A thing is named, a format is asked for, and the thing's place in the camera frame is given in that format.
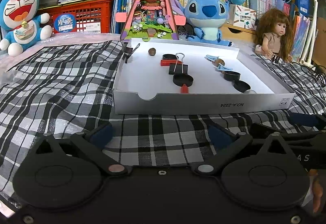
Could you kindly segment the person's right hand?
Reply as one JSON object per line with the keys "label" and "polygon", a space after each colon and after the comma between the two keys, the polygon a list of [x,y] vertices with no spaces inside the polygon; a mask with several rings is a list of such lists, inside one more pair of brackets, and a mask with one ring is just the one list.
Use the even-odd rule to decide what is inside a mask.
{"label": "person's right hand", "polygon": [[323,196],[323,187],[320,182],[319,173],[316,169],[311,169],[309,171],[309,176],[312,177],[312,194],[313,194],[313,213],[317,213],[320,208],[322,196]]}

